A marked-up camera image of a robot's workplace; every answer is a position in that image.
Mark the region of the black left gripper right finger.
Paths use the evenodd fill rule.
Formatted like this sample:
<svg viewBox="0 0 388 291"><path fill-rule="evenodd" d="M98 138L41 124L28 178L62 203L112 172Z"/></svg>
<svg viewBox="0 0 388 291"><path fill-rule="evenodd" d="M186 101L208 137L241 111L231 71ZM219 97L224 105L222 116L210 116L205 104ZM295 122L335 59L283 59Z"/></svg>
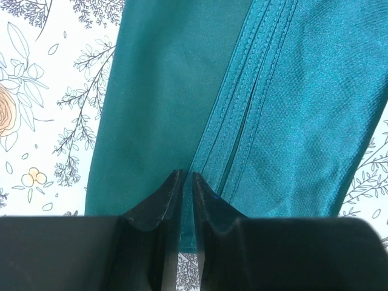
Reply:
<svg viewBox="0 0 388 291"><path fill-rule="evenodd" d="M355 218L248 218L194 173L201 290L386 290L387 253Z"/></svg>

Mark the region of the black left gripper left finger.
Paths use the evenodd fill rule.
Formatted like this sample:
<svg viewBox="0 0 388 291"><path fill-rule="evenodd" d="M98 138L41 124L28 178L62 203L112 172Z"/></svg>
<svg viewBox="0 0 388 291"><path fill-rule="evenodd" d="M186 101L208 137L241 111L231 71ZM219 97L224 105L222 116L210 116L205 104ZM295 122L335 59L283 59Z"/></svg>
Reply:
<svg viewBox="0 0 388 291"><path fill-rule="evenodd" d="M182 171L119 216L1 219L2 290L175 290Z"/></svg>

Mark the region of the teal cloth napkin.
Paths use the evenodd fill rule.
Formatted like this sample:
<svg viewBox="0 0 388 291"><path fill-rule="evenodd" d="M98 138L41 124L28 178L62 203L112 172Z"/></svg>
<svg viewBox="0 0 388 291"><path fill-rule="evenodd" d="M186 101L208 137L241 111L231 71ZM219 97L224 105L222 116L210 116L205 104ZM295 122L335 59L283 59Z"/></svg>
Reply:
<svg viewBox="0 0 388 291"><path fill-rule="evenodd" d="M387 102L386 1L127 1L85 214L184 172L249 217L337 216Z"/></svg>

